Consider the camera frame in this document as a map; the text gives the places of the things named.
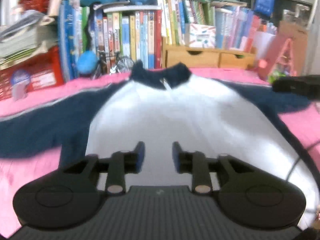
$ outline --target pink surface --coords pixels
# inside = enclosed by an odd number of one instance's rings
[[[267,85],[255,73],[239,69],[194,68],[191,71],[207,78]],[[128,74],[114,74],[93,81],[78,79],[61,87],[32,92],[17,102],[12,99],[3,100],[0,101],[0,117],[75,94],[86,88],[103,87],[109,83],[120,82],[128,76]],[[305,148],[320,140],[320,115],[313,105],[304,111],[282,114],[280,117]],[[320,146],[314,147],[309,153],[320,169]],[[9,237],[20,227],[12,207],[15,192],[24,184],[55,170],[59,158],[60,148],[56,148],[29,159],[0,160],[0,234]]]

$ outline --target red book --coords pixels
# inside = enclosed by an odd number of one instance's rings
[[[161,10],[155,11],[155,69],[161,68]]]
[[[252,49],[253,39],[256,35],[257,29],[260,26],[260,18],[258,16],[254,16],[252,20],[252,25],[249,31],[249,37],[247,39],[247,45],[244,48],[245,52],[250,52]]]

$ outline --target yellow book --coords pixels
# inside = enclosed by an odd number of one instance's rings
[[[169,8],[172,44],[176,45],[175,29],[174,29],[173,14],[172,14],[172,1],[166,0],[166,3],[168,4],[168,8]]]
[[[130,55],[133,61],[137,60],[136,57],[136,17],[134,15],[130,16],[129,28],[130,28]]]

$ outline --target colorful box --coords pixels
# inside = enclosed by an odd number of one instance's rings
[[[215,48],[216,27],[201,24],[186,24],[186,45],[191,48]]]

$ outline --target circular cover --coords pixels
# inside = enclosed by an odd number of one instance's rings
[[[299,188],[256,172],[232,177],[221,188],[218,200],[230,219],[261,229],[283,228],[296,223],[306,206]]]
[[[30,182],[13,198],[19,221],[41,229],[67,228],[95,214],[100,196],[84,176],[59,173]]]

